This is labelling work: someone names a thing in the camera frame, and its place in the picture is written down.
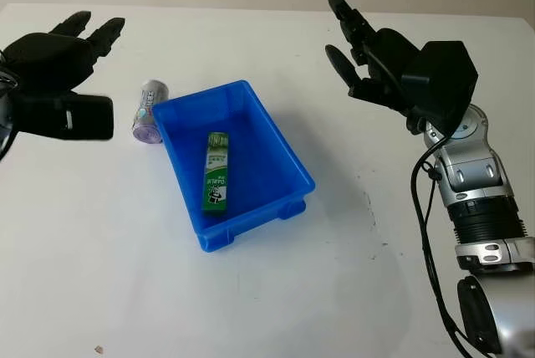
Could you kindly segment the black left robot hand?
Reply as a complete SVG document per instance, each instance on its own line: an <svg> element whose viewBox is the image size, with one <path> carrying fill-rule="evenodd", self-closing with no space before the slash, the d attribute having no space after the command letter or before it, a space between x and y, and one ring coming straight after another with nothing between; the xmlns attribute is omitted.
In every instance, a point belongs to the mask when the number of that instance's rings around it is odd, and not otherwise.
<svg viewBox="0 0 535 358"><path fill-rule="evenodd" d="M3 50L1 68L14 74L29 94L71 92L94 72L97 60L110 53L125 26L124 18L112 18L82 38L90 18L91 12L79 11L47 33L22 36Z"/></svg>

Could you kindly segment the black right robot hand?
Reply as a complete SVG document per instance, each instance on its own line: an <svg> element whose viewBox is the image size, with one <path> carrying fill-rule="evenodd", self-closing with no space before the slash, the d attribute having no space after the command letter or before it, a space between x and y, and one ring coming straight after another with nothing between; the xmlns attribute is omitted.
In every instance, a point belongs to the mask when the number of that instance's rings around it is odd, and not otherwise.
<svg viewBox="0 0 535 358"><path fill-rule="evenodd" d="M401 77L419 49L394 29L374 30L345 0L328 3L351 45L351 59L335 46L325 46L329 62L349 88L348 96L408 116L414 104L402 89Z"/></svg>

